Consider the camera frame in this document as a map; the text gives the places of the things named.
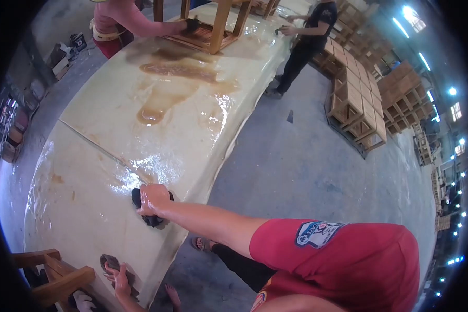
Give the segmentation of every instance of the red pants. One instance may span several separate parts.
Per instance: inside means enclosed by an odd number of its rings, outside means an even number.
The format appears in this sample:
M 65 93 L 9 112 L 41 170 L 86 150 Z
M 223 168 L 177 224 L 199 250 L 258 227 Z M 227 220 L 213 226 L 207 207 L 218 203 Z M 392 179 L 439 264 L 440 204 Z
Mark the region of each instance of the red pants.
M 101 50 L 102 54 L 108 59 L 112 58 L 114 54 L 118 53 L 123 47 L 128 45 L 134 40 L 134 34 L 129 31 L 125 31 L 120 34 L 119 39 L 114 39 L 111 41 L 97 41 L 94 40 L 94 43 Z

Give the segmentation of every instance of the black legging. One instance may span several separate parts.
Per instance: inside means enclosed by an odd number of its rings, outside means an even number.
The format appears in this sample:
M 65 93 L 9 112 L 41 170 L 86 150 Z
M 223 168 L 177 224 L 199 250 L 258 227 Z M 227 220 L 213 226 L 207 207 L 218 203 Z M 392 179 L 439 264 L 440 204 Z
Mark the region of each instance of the black legging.
M 256 293 L 260 292 L 272 275 L 276 273 L 275 270 L 267 265 L 241 256 L 222 244 L 213 245 L 212 252 L 227 265 L 229 270 L 236 273 Z
M 323 49 L 324 45 L 320 48 L 305 39 L 300 40 L 293 48 L 284 66 L 284 74 L 276 90 L 280 94 L 284 94 L 291 87 L 293 80 L 300 74 L 305 65 L 312 60 L 314 54 L 321 52 Z

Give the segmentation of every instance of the bare foot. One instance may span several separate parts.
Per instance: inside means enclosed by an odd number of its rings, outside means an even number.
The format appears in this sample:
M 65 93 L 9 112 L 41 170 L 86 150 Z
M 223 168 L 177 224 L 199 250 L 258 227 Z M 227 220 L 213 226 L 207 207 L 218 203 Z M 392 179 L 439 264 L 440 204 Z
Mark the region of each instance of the bare foot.
M 218 243 L 217 243 L 217 242 L 214 242 L 214 241 L 212 241 L 212 240 L 210 241 L 210 250 L 212 250 L 212 247 L 213 247 L 213 245 L 215 245 L 215 244 L 218 244 Z M 201 241 L 201 238 L 198 237 L 198 238 L 196 239 L 196 246 L 197 246 L 199 249 L 201 249 L 201 246 L 202 246 L 202 245 L 203 245 L 203 242 Z
M 179 294 L 177 294 L 177 291 L 175 290 L 175 287 L 169 284 L 165 284 L 165 290 L 167 291 L 168 297 L 170 297 L 170 300 L 172 301 L 173 305 L 173 311 L 180 311 L 180 299 L 179 299 Z

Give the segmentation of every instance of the black t-shirt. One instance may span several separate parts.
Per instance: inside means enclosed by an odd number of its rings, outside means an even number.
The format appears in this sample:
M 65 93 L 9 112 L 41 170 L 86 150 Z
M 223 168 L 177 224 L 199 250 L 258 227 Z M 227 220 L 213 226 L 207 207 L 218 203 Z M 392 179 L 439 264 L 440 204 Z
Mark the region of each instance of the black t-shirt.
M 304 42 L 311 43 L 316 48 L 324 49 L 327 38 L 331 33 L 337 18 L 338 9 L 336 8 L 336 3 L 334 1 L 318 4 L 307 20 L 305 28 L 317 28 L 319 26 L 319 21 L 323 21 L 328 24 L 329 28 L 322 36 L 303 35 L 301 39 Z

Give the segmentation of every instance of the large table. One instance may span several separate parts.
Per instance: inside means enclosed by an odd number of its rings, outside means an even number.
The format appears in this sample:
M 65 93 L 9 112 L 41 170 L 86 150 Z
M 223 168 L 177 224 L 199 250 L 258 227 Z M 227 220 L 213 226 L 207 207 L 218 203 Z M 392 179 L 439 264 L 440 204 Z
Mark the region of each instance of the large table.
M 192 10 L 209 23 L 215 12 L 216 3 Z M 231 28 L 236 18 L 232 9 Z M 130 192 L 162 183 L 178 201 L 207 202 L 237 134 L 289 53 L 292 38 L 274 32 L 282 24 L 278 16 L 250 16 L 243 36 L 213 56 L 148 38 L 108 60 L 71 100 L 38 159 L 25 252 L 56 248 L 69 265 L 93 267 L 96 297 L 119 310 L 99 264 L 101 254 L 113 255 L 136 274 L 140 304 L 148 307 L 187 231 L 167 221 L 146 226 Z

